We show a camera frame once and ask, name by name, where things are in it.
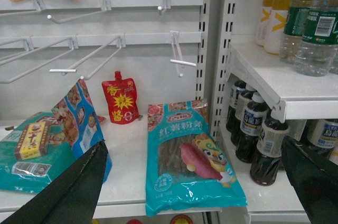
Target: teal packaging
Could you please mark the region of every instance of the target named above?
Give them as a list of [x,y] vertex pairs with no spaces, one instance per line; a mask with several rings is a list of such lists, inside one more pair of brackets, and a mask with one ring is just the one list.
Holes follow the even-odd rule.
[[[17,161],[14,150],[25,125],[50,122],[48,154]],[[62,128],[52,113],[37,113],[21,123],[0,142],[0,190],[39,193],[73,162],[75,157],[66,142]]]
[[246,206],[224,151],[209,134],[206,100],[149,105],[146,214]]

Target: dark glass bottle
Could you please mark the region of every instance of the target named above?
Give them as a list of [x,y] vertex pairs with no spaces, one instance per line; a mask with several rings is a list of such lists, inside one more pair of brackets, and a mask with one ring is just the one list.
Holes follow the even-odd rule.
[[236,147],[236,156],[242,162],[252,162],[261,126],[268,110],[268,106],[260,94],[258,92],[253,93],[252,101],[247,104],[243,111]]
[[281,143],[290,128],[286,122],[281,123],[274,110],[262,124],[261,133],[253,154],[250,176],[260,185],[271,185],[275,182],[278,168],[281,165]]
[[240,131],[240,125],[242,120],[242,112],[246,105],[251,101],[252,95],[256,92],[256,90],[250,86],[249,84],[246,84],[245,90],[238,96],[237,101],[237,108],[235,112],[235,118],[233,120],[233,128],[231,132],[231,142],[237,146],[238,140],[239,140],[239,131]]
[[227,130],[229,132],[232,132],[233,129],[233,123],[235,118],[234,115],[236,113],[238,96],[245,90],[245,85],[246,83],[242,80],[238,80],[232,85],[226,124]]
[[301,143],[328,157],[338,140],[338,119],[312,120],[307,127],[306,137],[302,137]]

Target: sweet potato vermicelli bag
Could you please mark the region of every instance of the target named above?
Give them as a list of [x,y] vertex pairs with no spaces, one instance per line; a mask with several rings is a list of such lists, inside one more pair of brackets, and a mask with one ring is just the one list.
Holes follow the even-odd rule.
[[221,147],[209,134],[206,100],[148,107],[146,214],[246,206]]

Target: barcode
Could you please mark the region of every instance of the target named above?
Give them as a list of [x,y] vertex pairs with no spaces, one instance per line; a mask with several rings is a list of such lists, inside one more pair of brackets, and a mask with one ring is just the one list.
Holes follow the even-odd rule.
[[264,149],[263,149],[264,152],[270,154],[271,150],[273,149],[273,146],[274,146],[274,142],[272,141],[265,142]]
[[315,35],[330,36],[335,19],[335,17],[321,16],[318,21]]
[[12,174],[44,177],[51,166],[43,163],[17,162],[12,168]]

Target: bottle label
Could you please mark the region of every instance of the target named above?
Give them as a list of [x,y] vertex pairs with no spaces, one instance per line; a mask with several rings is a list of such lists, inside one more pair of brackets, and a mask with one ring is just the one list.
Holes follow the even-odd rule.
[[262,122],[266,118],[267,111],[256,112],[245,108],[243,120],[241,121],[241,130],[249,136],[259,136]]
[[281,157],[281,143],[286,135],[290,132],[289,127],[286,130],[274,130],[262,124],[257,149],[261,154],[272,158]]
[[307,16],[302,40],[307,43],[338,44],[338,12],[310,10]]
[[307,139],[317,147],[333,148],[338,140],[338,124],[320,119],[315,127],[309,128]]
[[236,108],[236,112],[234,114],[234,116],[238,119],[238,120],[242,120],[243,117],[243,110],[245,109],[245,107],[247,106],[247,104],[250,102],[251,100],[248,98],[243,97],[242,95],[238,96],[238,100],[237,100],[237,108]]
[[264,40],[266,37],[266,31],[268,28],[269,17],[270,17],[271,7],[263,6],[261,11],[260,22],[258,25],[258,31],[256,35],[256,42],[259,45],[264,44]]
[[291,6],[286,19],[284,34],[302,36],[310,8]]
[[264,49],[269,53],[278,54],[280,37],[286,24],[288,10],[271,10],[269,26],[264,42]]
[[239,88],[236,86],[232,86],[231,88],[231,93],[230,93],[230,102],[229,105],[230,107],[236,109],[237,108],[237,103],[238,103],[238,96],[244,91],[243,88]]

